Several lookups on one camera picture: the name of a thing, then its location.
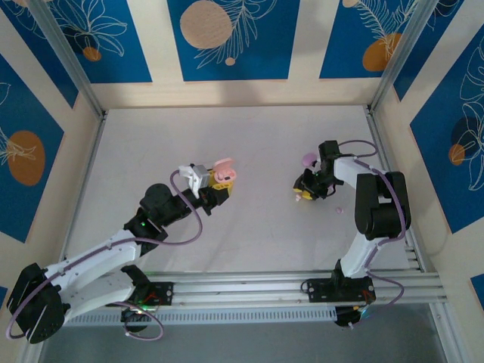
white floor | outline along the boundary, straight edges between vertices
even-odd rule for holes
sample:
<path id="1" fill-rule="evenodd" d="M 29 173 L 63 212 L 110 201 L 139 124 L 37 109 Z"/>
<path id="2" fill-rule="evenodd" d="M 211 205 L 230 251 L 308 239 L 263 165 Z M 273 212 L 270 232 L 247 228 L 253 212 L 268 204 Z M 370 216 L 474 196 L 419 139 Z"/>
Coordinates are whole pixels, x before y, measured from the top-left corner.
<path id="1" fill-rule="evenodd" d="M 332 269 L 356 233 L 355 191 L 344 185 L 326 200 L 296 203 L 292 187 L 304 154 L 325 140 L 354 138 L 371 140 L 361 106 L 112 110 L 67 255 L 121 229 L 146 189 L 169 185 L 178 166 L 211 167 L 233 157 L 238 177 L 232 196 L 210 217 L 200 211 L 201 238 L 185 247 L 158 247 L 138 265 L 145 271 Z M 347 145 L 344 151 L 369 147 Z M 380 165 L 376 157 L 369 161 Z M 169 241 L 185 240 L 197 223 L 189 216 L 167 231 Z M 373 264 L 407 267 L 403 244 L 388 246 Z"/>

cream wall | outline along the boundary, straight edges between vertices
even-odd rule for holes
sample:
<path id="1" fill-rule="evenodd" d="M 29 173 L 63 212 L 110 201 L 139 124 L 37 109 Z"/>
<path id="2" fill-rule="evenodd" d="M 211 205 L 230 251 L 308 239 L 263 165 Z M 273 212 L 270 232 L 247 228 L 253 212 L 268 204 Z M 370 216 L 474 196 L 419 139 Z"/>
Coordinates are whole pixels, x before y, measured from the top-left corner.
<path id="1" fill-rule="evenodd" d="M 106 109 L 368 104 L 380 78 L 319 79 L 339 1 L 301 0 L 288 80 L 183 82 L 167 2 L 128 0 L 153 83 L 93 88 Z"/>
<path id="2" fill-rule="evenodd" d="M 44 266 L 58 260 L 94 141 L 97 121 L 81 96 L 74 109 L 69 107 L 2 11 L 0 34 L 0 54 L 64 130 L 64 139 L 26 243 L 22 244 L 0 232 L 0 286 L 8 287 L 8 298 L 25 266 L 34 262 Z M 5 307 L 0 310 L 2 363 L 15 361 L 20 346 L 25 342 L 6 340 L 4 332 L 10 317 Z"/>
<path id="3" fill-rule="evenodd" d="M 398 167 L 407 178 L 414 226 L 440 273 L 476 362 L 484 361 L 484 311 L 470 278 L 484 273 L 484 220 L 451 234 L 410 122 L 484 24 L 483 14 L 482 0 L 465 0 L 402 102 L 392 90 L 377 111 L 377 121 L 385 128 Z"/>

